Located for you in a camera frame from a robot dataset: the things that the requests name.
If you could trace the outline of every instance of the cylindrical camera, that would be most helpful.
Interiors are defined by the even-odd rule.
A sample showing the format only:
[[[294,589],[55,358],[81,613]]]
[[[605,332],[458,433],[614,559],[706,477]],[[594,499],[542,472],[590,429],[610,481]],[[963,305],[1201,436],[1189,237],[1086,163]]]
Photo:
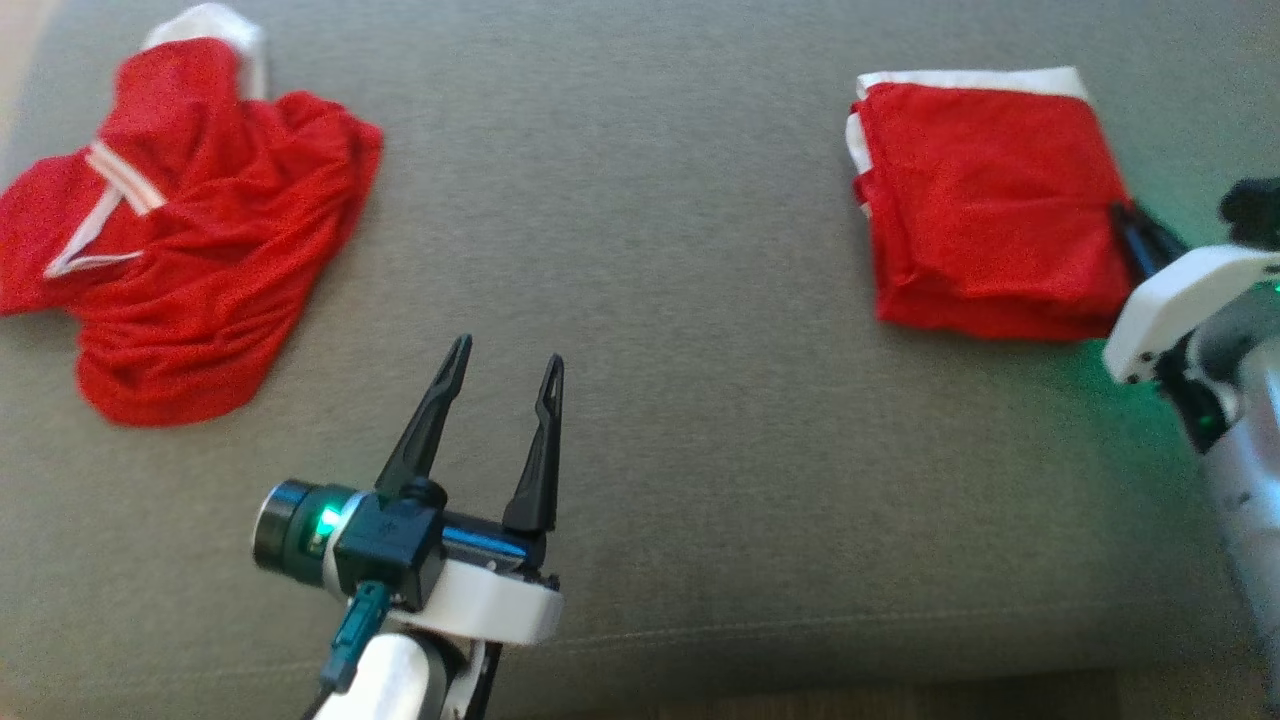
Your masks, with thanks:
[[[253,562],[300,583],[324,587],[329,539],[358,505],[352,502],[356,495],[342,486],[315,486],[302,480],[275,486],[257,512]]]

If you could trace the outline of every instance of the green led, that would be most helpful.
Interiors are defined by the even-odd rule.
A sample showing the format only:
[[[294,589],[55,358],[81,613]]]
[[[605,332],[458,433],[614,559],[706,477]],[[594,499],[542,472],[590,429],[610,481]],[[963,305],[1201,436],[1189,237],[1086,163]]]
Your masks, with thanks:
[[[338,520],[342,519],[342,512],[333,507],[325,507],[320,512],[320,520],[316,523],[316,534],[328,536],[338,527]]]

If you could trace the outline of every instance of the crumpled red cloth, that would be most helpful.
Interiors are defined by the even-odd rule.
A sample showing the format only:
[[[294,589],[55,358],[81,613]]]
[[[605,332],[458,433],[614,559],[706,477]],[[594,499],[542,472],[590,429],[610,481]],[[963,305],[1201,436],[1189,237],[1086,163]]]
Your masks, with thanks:
[[[886,82],[854,105],[881,319],[983,338],[1106,337],[1132,291],[1126,192],[1076,97]]]
[[[308,92],[242,101],[237,68],[212,38],[134,55],[97,140],[0,197],[0,314],[79,319],[79,388],[111,421],[248,402],[372,186],[379,128]]]

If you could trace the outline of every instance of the cable connector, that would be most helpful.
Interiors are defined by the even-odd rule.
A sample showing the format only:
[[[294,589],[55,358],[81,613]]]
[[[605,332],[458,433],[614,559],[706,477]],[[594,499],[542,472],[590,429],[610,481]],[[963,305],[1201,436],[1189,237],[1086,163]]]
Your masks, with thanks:
[[[351,689],[360,656],[374,639],[392,609],[392,591],[385,583],[366,580],[356,588],[347,615],[329,644],[329,661],[320,671],[320,687],[338,694]]]

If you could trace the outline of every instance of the red cloth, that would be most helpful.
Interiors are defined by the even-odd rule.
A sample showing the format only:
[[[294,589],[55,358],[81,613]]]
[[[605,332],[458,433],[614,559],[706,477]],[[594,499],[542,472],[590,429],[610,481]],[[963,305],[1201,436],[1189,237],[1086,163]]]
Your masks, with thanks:
[[[201,38],[120,69],[88,158],[131,202],[84,252],[137,258],[40,274],[100,199],[86,151],[37,163],[0,199],[0,250],[24,243],[0,254],[0,313],[60,305],[78,318],[79,387],[113,421],[196,423],[248,402],[372,186],[376,127],[307,92],[241,101],[237,64]],[[140,214],[134,200],[148,206]]]
[[[1132,284],[1107,206],[1126,193],[1087,102],[879,83],[854,109],[882,320],[984,338],[1110,333]]]

